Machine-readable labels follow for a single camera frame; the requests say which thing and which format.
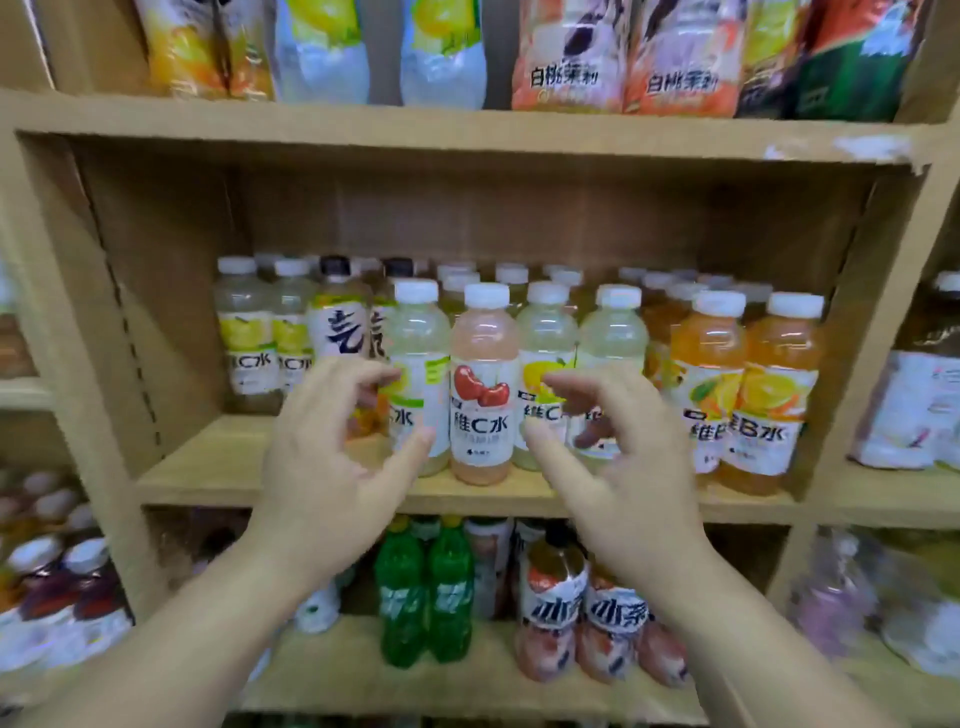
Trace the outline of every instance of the packaged drink bag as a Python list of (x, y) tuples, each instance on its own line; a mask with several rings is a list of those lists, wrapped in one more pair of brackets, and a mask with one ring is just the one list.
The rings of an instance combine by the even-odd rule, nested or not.
[(924, 0), (826, 3), (800, 69), (797, 117), (892, 121)]
[(624, 113), (736, 112), (748, 0), (647, 0), (631, 38)]
[(520, 0), (514, 110), (619, 113), (627, 0)]
[(150, 79), (171, 96), (227, 96), (217, 53), (214, 0), (136, 0)]
[(354, 0), (276, 0), (281, 101), (366, 104), (370, 64)]
[(481, 0), (403, 0), (400, 96), (408, 107), (481, 109), (487, 58)]

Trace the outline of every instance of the bottle label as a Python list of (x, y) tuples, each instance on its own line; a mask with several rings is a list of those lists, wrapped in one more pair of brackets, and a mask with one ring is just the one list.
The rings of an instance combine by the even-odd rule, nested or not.
[(280, 365), (280, 384), (283, 391), (289, 394), (313, 366), (313, 348), (306, 330), (306, 316), (301, 313), (274, 314), (274, 341)]
[(273, 314), (270, 311), (219, 311), (220, 338), (229, 358), (234, 394), (262, 395), (279, 388)]
[(390, 440), (394, 452), (414, 430), (417, 417), (433, 427), (436, 437), (430, 457), (450, 448), (450, 357), (432, 352), (423, 355), (399, 354), (390, 363), (401, 371), (400, 379), (382, 390), (390, 402)]
[(453, 359), (450, 449), (465, 465), (486, 468), (510, 460), (516, 441), (514, 392), (519, 359)]
[(743, 379), (742, 369), (670, 365), (670, 399), (680, 408), (693, 445), (697, 473), (712, 473), (724, 452), (728, 421)]
[(536, 417), (550, 425), (557, 439), (566, 441), (570, 418), (564, 415), (564, 399), (557, 397), (542, 377), (548, 372), (573, 367), (576, 352), (520, 352), (520, 383), (516, 390), (516, 446), (528, 449), (520, 432), (524, 417)]
[(365, 353), (367, 308), (355, 296), (318, 295), (306, 324), (317, 356)]

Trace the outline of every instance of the bottle cap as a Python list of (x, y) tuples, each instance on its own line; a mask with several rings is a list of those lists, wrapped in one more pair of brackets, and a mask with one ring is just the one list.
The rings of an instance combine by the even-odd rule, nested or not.
[(61, 552), (62, 546), (55, 536), (41, 536), (15, 548), (7, 563), (17, 573), (30, 573), (56, 561)]
[(256, 273), (256, 261), (246, 255), (224, 255), (217, 258), (217, 270), (225, 276), (250, 276)]
[(74, 573), (92, 573), (109, 561), (107, 539), (87, 539), (66, 552), (63, 565)]
[(767, 313), (787, 319), (819, 319), (824, 313), (824, 297), (778, 291), (770, 294)]
[(597, 288), (597, 305), (603, 308), (640, 308), (643, 294), (635, 285), (607, 284)]
[(701, 291), (693, 300), (693, 310), (705, 316), (738, 319), (747, 307), (747, 297), (738, 291)]
[(301, 257), (282, 257), (274, 263), (274, 270), (281, 278), (310, 275), (310, 261)]
[(471, 283), (464, 291), (467, 308), (506, 308), (510, 289), (503, 283)]
[(539, 305), (563, 305), (570, 298), (570, 289), (552, 280), (538, 280), (527, 289), (527, 302)]
[(430, 279), (401, 279), (394, 284), (397, 303), (435, 303), (438, 296), (437, 282)]

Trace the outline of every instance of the wooden shelf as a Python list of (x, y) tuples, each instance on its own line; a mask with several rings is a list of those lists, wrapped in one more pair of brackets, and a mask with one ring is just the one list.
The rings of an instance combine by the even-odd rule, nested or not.
[[(260, 494), (260, 470), (273, 418), (223, 416), (137, 481), (141, 502), (152, 505), (244, 507)], [(385, 440), (373, 436), (348, 443), (350, 456), (378, 467)], [(786, 493), (774, 497), (743, 496), (719, 484), (700, 494), (709, 522), (791, 523), (797, 505)], [(465, 516), (562, 518), (560, 499), (539, 473), (514, 468), (503, 483), (487, 488), (466, 485), (449, 470), (421, 478), (400, 507), (403, 513)]]

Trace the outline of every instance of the shelf board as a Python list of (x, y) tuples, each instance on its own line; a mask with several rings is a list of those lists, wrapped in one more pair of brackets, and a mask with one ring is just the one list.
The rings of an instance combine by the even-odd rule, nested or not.
[(624, 158), (860, 164), (931, 161), (937, 126), (835, 121), (248, 104), (3, 91), (25, 133)]
[[(273, 418), (225, 415), (215, 420), (137, 481), (141, 502), (152, 505), (252, 506), (260, 494), (260, 472)], [(386, 441), (372, 436), (347, 444), (350, 457), (371, 468), (386, 455)], [(719, 484), (700, 491), (708, 522), (793, 522), (797, 504), (786, 493), (743, 496)], [(499, 485), (466, 485), (450, 470), (420, 478), (400, 511), (411, 514), (562, 518), (564, 505), (540, 473), (514, 468)]]

